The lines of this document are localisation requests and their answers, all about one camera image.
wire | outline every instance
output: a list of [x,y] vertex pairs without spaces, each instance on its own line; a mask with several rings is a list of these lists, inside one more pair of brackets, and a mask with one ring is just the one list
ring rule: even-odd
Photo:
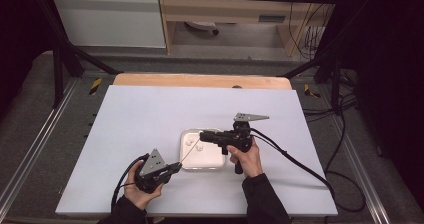
[[[337,201],[335,201],[335,204],[336,204],[337,207],[339,207],[340,209],[343,209],[345,211],[349,211],[349,212],[360,212],[360,211],[362,211],[365,208],[365,205],[366,205],[366,198],[365,198],[365,195],[364,195],[361,187],[356,183],[356,181],[352,180],[351,178],[349,178],[349,177],[347,177],[347,176],[345,176],[345,175],[343,175],[343,174],[341,174],[339,172],[335,172],[335,171],[330,171],[329,170],[331,164],[333,163],[333,161],[334,161],[334,159],[335,159],[335,157],[337,155],[337,153],[340,150],[340,147],[341,147],[341,145],[343,143],[344,136],[345,136],[345,133],[346,133],[346,120],[344,118],[343,111],[344,110],[347,110],[347,109],[349,109],[349,108],[351,108],[351,107],[353,107],[353,106],[356,105],[356,97],[351,98],[351,99],[348,99],[348,100],[345,100],[345,99],[347,99],[348,97],[350,97],[352,95],[354,95],[354,94],[353,93],[349,93],[349,94],[343,96],[341,98],[341,100],[340,100],[339,113],[340,113],[340,118],[342,120],[342,125],[343,125],[343,127],[342,127],[342,133],[341,133],[340,140],[337,143],[336,149],[334,150],[332,156],[330,157],[330,160],[328,161],[328,163],[327,163],[327,165],[326,165],[326,167],[324,169],[324,174],[326,176],[328,174],[332,174],[332,175],[336,175],[338,177],[342,177],[342,178],[346,179],[347,181],[351,182],[353,185],[355,185],[355,187],[359,190],[359,193],[360,193],[361,199],[362,199],[362,203],[361,203],[361,206],[360,207],[358,207],[358,208],[348,208],[348,207],[345,207],[345,206],[341,205]],[[324,219],[324,222],[327,223],[327,220],[328,220],[328,217],[326,217]]]
[[330,113],[330,114],[327,114],[325,116],[322,116],[322,117],[319,117],[319,118],[316,118],[316,119],[313,119],[313,120],[308,120],[307,122],[310,123],[310,122],[314,122],[314,121],[319,121],[319,120],[324,119],[326,117],[329,117],[331,115],[334,115],[334,113]]
[[[306,22],[306,25],[307,25],[311,21],[312,17],[317,13],[317,11],[322,8],[323,17],[324,17],[322,27],[309,27],[307,35],[306,35],[305,40],[304,40],[304,47],[309,51],[309,59],[310,60],[312,59],[312,51],[311,50],[314,49],[316,51],[316,49],[318,48],[318,44],[320,42],[320,41],[318,41],[318,39],[320,39],[320,37],[322,36],[323,30],[325,30],[324,26],[327,23],[330,10],[332,10],[333,7],[334,7],[334,5],[332,5],[332,4],[326,4],[325,6],[324,6],[324,4],[319,5],[318,8],[316,8],[312,12],[312,14],[309,16],[309,18]],[[309,33],[311,32],[311,28],[313,29],[313,31],[312,31],[312,34],[310,34],[311,38],[309,38]]]
[[273,145],[271,145],[265,138],[263,138],[263,137],[261,137],[261,136],[258,136],[258,135],[254,135],[254,134],[251,134],[251,136],[254,136],[254,137],[256,137],[256,138],[259,138],[259,139],[261,139],[263,142],[265,142],[265,143],[267,143],[268,145],[270,145],[272,148],[274,148],[275,150],[277,150],[277,151],[279,151],[275,146],[273,146]]
[[[346,95],[344,98],[349,97],[353,95],[353,93],[350,93],[348,95]],[[347,110],[353,106],[356,106],[357,102],[356,102],[356,97],[349,99],[345,102],[343,102],[342,105],[339,106],[339,109],[337,110],[337,112],[341,111],[341,110]],[[325,115],[324,117],[330,116],[335,114],[335,110],[334,109],[324,109],[324,110],[318,110],[318,109],[307,109],[307,108],[303,108],[302,109],[304,112],[305,117],[311,117],[311,116],[321,116],[321,115]]]
[[190,151],[188,151],[188,153],[183,157],[183,159],[181,159],[180,163],[182,165],[183,161],[187,158],[188,154],[190,154],[190,152],[194,149],[194,147],[197,145],[197,143],[200,141],[200,138],[197,139],[196,143],[194,143],[193,147],[190,149]]
[[362,6],[359,8],[359,10],[353,15],[353,17],[347,21],[346,25],[344,25],[344,27],[339,31],[339,33],[337,34],[336,37],[334,37],[330,43],[328,43],[325,47],[323,47],[320,51],[320,53],[323,53],[324,51],[327,51],[336,41],[339,41],[338,39],[341,39],[341,41],[343,41],[343,36],[345,36],[347,33],[348,28],[353,25],[353,23],[358,19],[358,17],[360,16],[360,14],[362,13],[362,11],[364,10],[365,6],[368,4],[370,0],[365,0],[362,4]]
[[308,57],[304,56],[304,55],[307,55],[307,53],[305,54],[305,53],[303,53],[303,52],[302,52],[302,50],[299,48],[299,45],[297,44],[297,42],[296,42],[296,40],[294,39],[293,34],[292,34],[292,32],[291,32],[291,19],[292,19],[292,13],[293,13],[293,2],[291,2],[291,3],[290,3],[290,14],[289,14],[289,34],[290,34],[291,39],[292,39],[292,40],[293,40],[293,42],[294,42],[294,45],[296,46],[296,49],[299,51],[299,54],[300,54],[302,57],[304,57],[304,58],[308,59]]
[[[308,23],[310,22],[310,20],[312,19],[312,17],[317,13],[317,11],[324,5],[324,3],[322,3],[321,5],[318,6],[318,8],[316,8],[312,14],[309,16],[308,20],[306,21],[305,26],[308,25]],[[317,45],[317,39],[318,39],[319,33],[318,33],[318,27],[308,27],[308,31],[305,35],[305,39],[304,39],[304,48],[308,51],[307,54],[309,60],[312,60],[312,56],[315,55],[315,53],[312,54],[312,49],[314,49],[314,51],[316,51],[318,45]]]
[[119,179],[118,185],[115,187],[115,191],[113,192],[112,201],[111,201],[111,210],[113,210],[113,207],[115,207],[116,205],[116,199],[118,199],[119,189],[121,189],[122,186],[125,186],[125,184],[121,186],[121,183],[124,180],[125,176],[128,174],[128,172],[130,171],[131,167],[134,166],[134,164],[137,163],[138,161],[146,160],[148,157],[149,157],[149,154],[138,157],[133,162],[131,162],[131,164],[124,171],[124,174],[122,174],[121,178]]
[[327,188],[328,188],[328,190],[330,191],[331,196],[333,197],[333,199],[335,198],[334,189],[331,186],[331,184],[327,180],[325,180],[325,178],[321,177],[316,172],[312,171],[310,168],[308,168],[307,166],[303,165],[302,163],[300,163],[299,161],[297,161],[296,159],[294,159],[292,156],[290,156],[287,153],[287,151],[284,151],[283,149],[281,149],[280,146],[277,145],[277,143],[275,143],[271,138],[269,138],[266,135],[262,134],[260,131],[256,130],[255,128],[246,128],[246,130],[253,131],[253,132],[257,133],[258,135],[260,135],[261,137],[263,137],[264,139],[262,139],[262,140],[264,140],[265,143],[267,143],[270,146],[272,146],[275,149],[277,149],[284,157],[286,157],[293,164],[295,164],[296,166],[302,168],[303,170],[305,170],[306,172],[308,172],[309,174],[311,174],[312,176],[314,176],[315,178],[317,178],[318,180],[320,180],[322,183],[324,183],[324,185],[326,185]]

white tabletop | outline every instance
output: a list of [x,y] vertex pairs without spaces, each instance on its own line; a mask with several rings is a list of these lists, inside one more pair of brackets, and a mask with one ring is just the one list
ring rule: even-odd
[[[270,116],[251,122],[251,127],[324,176],[295,91],[110,86],[56,212],[69,216],[110,213],[114,188],[134,159],[157,148],[165,162],[177,162],[184,130],[231,130],[238,112]],[[256,141],[264,172],[289,215],[337,215],[324,184],[263,141]],[[243,179],[234,173],[228,158],[216,171],[181,169],[147,211],[151,216],[245,215]]]

white cabinet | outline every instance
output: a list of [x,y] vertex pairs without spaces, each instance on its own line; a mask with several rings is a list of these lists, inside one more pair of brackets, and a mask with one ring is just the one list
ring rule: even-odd
[[54,0],[77,46],[165,48],[158,0]]

black sleeve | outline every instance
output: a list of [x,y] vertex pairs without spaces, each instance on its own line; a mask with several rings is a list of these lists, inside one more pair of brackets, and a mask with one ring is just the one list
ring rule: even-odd
[[242,187],[247,200],[247,222],[249,224],[291,223],[286,209],[265,173],[253,178],[246,178]]
[[146,216],[145,210],[140,210],[125,196],[119,198],[110,216],[100,220],[97,224],[141,224]]

hand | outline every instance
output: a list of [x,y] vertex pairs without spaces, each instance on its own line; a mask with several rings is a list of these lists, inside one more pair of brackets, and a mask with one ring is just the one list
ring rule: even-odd
[[[134,183],[135,182],[135,172],[137,171],[137,168],[141,166],[143,161],[139,161],[136,164],[134,164],[131,169],[128,172],[128,178],[125,181],[125,184]],[[151,200],[153,200],[156,197],[159,197],[161,195],[163,183],[160,184],[156,190],[149,194],[141,191],[138,189],[138,187],[135,184],[127,185],[124,187],[124,195],[125,197],[130,200],[136,207],[138,207],[141,210],[146,209],[147,205]]]
[[233,146],[227,146],[227,150],[231,153],[230,161],[232,163],[240,162],[244,176],[255,177],[263,173],[259,147],[256,145],[255,139],[252,138],[252,147],[246,153]]

